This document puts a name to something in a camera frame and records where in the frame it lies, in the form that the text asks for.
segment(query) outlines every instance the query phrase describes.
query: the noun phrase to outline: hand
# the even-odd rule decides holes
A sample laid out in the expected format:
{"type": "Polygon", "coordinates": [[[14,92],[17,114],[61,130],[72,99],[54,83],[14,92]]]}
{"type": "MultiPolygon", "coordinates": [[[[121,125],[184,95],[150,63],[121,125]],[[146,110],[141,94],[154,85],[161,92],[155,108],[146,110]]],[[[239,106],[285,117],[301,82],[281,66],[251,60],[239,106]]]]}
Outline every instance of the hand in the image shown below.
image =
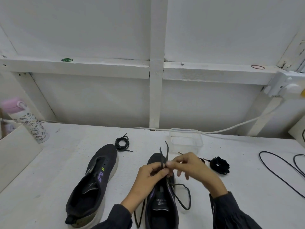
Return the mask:
{"type": "Polygon", "coordinates": [[[177,176],[181,172],[185,173],[185,178],[189,177],[200,181],[211,193],[213,198],[227,194],[227,189],[223,182],[210,168],[208,168],[195,154],[187,153],[167,161],[166,166],[171,170],[177,169],[177,176]]]}
{"type": "Polygon", "coordinates": [[[138,175],[129,194],[121,203],[121,205],[123,205],[127,210],[129,210],[131,214],[135,211],[139,204],[149,195],[149,193],[152,191],[157,182],[169,174],[170,170],[165,168],[152,176],[151,173],[156,172],[160,169],[160,167],[160,162],[155,162],[140,167],[138,175]]]}

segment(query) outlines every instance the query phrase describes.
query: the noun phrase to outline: white table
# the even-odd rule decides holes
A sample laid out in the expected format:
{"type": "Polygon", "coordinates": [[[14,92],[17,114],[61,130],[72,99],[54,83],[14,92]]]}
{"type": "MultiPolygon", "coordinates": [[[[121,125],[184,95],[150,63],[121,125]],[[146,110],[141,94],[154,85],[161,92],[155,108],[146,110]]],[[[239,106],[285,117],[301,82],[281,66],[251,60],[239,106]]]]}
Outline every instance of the white table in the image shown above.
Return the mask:
{"type": "MultiPolygon", "coordinates": [[[[50,138],[42,143],[43,151],[0,193],[0,228],[2,229],[66,229],[67,200],[84,176],[95,152],[128,132],[130,150],[119,153],[118,169],[108,183],[104,221],[113,206],[128,194],[140,166],[149,157],[166,151],[168,132],[142,129],[112,128],[86,125],[44,123],[50,138]]],[[[279,154],[292,163],[294,154],[305,153],[295,140],[255,138],[231,135],[202,135],[204,146],[199,157],[216,156],[227,160],[230,173],[221,177],[232,191],[239,207],[262,228],[304,228],[305,200],[270,173],[259,161],[262,150],[279,154]]],[[[263,159],[278,175],[305,194],[305,181],[292,168],[276,157],[263,154],[263,159]]],[[[297,160],[305,170],[305,158],[297,160]]],[[[212,228],[212,212],[208,191],[199,182],[184,175],[177,183],[189,187],[192,207],[185,211],[177,202],[180,229],[212,228]]],[[[188,204],[187,191],[177,187],[177,195],[188,204]]]]}

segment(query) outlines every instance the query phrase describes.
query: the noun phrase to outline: shoe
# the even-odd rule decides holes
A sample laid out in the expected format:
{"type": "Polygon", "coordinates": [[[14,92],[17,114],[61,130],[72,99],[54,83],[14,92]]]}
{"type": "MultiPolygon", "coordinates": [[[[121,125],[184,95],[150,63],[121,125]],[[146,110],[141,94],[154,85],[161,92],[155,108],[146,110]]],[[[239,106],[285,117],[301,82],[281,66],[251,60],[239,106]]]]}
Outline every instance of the shoe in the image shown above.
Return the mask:
{"type": "Polygon", "coordinates": [[[66,205],[66,224],[91,228],[100,222],[107,183],[116,172],[119,156],[113,144],[100,148],[90,160],[86,174],[74,188],[66,205]]]}
{"type": "MultiPolygon", "coordinates": [[[[164,157],[160,148],[160,153],[153,154],[148,160],[147,164],[154,162],[166,163],[168,158],[168,146],[167,155],[164,157]]],[[[164,177],[154,186],[153,190],[147,197],[146,211],[145,211],[145,225],[146,229],[178,229],[179,216],[175,202],[175,197],[185,210],[191,208],[191,194],[189,189],[183,185],[189,192],[189,207],[186,208],[175,194],[174,186],[183,185],[175,184],[175,177],[164,177]]],[[[140,227],[143,210],[145,206],[145,200],[143,201],[143,207],[141,212],[140,222],[137,222],[135,215],[135,223],[137,228],[140,227]]]]}

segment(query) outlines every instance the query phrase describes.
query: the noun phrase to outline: clear plastic container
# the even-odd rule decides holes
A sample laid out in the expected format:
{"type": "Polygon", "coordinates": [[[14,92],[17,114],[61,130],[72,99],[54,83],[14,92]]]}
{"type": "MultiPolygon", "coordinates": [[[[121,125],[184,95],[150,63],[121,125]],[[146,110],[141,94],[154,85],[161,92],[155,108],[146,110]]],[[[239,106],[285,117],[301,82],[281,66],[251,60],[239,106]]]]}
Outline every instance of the clear plastic container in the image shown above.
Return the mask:
{"type": "Polygon", "coordinates": [[[174,154],[178,152],[198,154],[203,146],[201,134],[198,130],[172,128],[170,129],[169,139],[169,152],[174,154]]]}

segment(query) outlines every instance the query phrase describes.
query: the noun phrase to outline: person's right hand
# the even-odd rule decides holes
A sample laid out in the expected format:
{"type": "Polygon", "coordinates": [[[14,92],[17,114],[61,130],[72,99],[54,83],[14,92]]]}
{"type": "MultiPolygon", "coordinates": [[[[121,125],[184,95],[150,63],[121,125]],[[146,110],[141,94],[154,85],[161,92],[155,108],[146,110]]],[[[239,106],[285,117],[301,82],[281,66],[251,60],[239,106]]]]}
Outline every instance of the person's right hand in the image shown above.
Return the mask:
{"type": "Polygon", "coordinates": [[[211,193],[213,198],[227,194],[227,189],[218,175],[207,167],[194,153],[187,153],[167,161],[166,166],[173,170],[177,169],[177,176],[181,172],[185,173],[185,178],[189,177],[200,181],[211,193]]]}

